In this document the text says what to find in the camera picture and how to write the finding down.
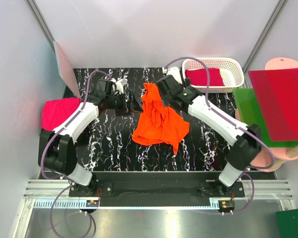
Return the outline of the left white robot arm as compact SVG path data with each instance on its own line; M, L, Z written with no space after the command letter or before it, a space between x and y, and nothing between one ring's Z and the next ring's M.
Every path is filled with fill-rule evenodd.
M132 91L125 95L126 83L125 79L99 80L87 93L87 99L61 125L51 131L41 131L38 165L42 172L50 170L59 177L66 177L86 196L97 193L96 176L78 163L75 143L89 124L106 110L113 110L116 116L143 112Z

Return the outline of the orange t shirt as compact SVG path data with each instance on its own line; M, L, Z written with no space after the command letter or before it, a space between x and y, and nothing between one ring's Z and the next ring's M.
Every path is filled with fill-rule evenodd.
M143 146L165 143L177 154L179 144L189 133L190 124L171 107L164 107L158 87L153 83L144 83L142 109L138 126L132 140Z

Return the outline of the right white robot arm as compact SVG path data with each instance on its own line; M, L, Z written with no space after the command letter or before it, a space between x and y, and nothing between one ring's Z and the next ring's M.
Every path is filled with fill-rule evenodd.
M217 180L206 191L208 196L228 196L233 185L241 177L262 146L256 140L261 137L259 126L247 124L232 118L192 86L184 87L172 75L166 75L156 82L163 105L185 112L215 130L230 145L227 163Z

